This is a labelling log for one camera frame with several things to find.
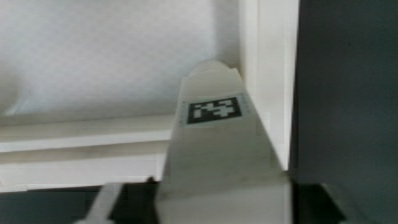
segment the white plastic part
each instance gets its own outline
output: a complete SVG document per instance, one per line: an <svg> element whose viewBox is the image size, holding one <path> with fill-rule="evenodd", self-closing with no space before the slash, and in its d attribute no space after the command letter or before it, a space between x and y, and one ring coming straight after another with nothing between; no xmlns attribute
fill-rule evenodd
<svg viewBox="0 0 398 224"><path fill-rule="evenodd" d="M122 183L110 183L101 187L87 217L74 224L113 224L113 221L108 220L108 215L113 209L120 189Z"/></svg>
<svg viewBox="0 0 398 224"><path fill-rule="evenodd" d="M172 119L163 115L1 127L0 153L165 141Z"/></svg>
<svg viewBox="0 0 398 224"><path fill-rule="evenodd" d="M168 141L0 154L0 192L159 180Z"/></svg>
<svg viewBox="0 0 398 224"><path fill-rule="evenodd" d="M181 86L156 196L161 223L287 224L289 181L238 72L207 62L198 65L193 74ZM222 102L230 102L234 97L239 97L241 104L223 106ZM206 104L200 110L211 115L193 121L191 108L198 108L197 102ZM225 108L239 111L241 116L218 119Z"/></svg>
<svg viewBox="0 0 398 224"><path fill-rule="evenodd" d="M300 0L239 0L241 74L287 169Z"/></svg>

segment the black surface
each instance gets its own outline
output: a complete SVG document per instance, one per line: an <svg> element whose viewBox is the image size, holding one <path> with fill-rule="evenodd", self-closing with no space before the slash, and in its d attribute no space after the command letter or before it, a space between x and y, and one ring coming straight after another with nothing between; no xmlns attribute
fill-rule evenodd
<svg viewBox="0 0 398 224"><path fill-rule="evenodd" d="M158 224L154 196L158 183L124 184L108 219L115 224Z"/></svg>
<svg viewBox="0 0 398 224"><path fill-rule="evenodd" d="M339 224L344 214L319 184L294 185L294 224Z"/></svg>
<svg viewBox="0 0 398 224"><path fill-rule="evenodd" d="M97 187L0 194L1 224L71 224L85 217Z"/></svg>
<svg viewBox="0 0 398 224"><path fill-rule="evenodd" d="M291 171L396 224L398 1L302 0L298 30Z"/></svg>

